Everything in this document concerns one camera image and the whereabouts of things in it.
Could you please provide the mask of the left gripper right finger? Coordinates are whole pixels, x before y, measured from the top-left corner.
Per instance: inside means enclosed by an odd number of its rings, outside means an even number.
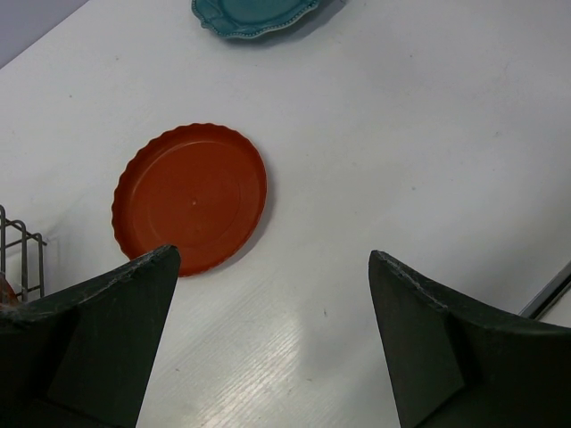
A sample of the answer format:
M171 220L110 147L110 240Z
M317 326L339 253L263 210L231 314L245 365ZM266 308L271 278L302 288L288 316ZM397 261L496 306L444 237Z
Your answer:
M568 328L489 306L382 251L368 281L401 426L569 426Z

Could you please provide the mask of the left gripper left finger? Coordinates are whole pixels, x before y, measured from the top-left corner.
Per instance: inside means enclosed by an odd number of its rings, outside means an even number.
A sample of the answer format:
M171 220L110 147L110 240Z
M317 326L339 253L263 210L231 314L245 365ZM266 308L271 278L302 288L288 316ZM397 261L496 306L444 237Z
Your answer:
M3 427L134 427L178 281L164 245L1 308Z

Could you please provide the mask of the orange fluted plate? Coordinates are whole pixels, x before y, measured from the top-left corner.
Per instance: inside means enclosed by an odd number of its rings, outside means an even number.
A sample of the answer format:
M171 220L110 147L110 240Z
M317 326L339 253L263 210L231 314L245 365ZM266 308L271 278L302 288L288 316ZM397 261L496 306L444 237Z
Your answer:
M179 126L150 140L120 174L114 238L129 259L174 245L180 276L196 276L245 246L268 188L263 158L246 136L212 123Z

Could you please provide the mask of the teal scalloped plate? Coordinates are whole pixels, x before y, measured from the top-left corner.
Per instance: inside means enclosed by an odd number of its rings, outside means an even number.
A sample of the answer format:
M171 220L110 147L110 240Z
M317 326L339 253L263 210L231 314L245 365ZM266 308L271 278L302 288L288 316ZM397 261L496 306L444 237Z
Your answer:
M320 1L193 0L190 9L201 27L224 39L254 39L293 26Z

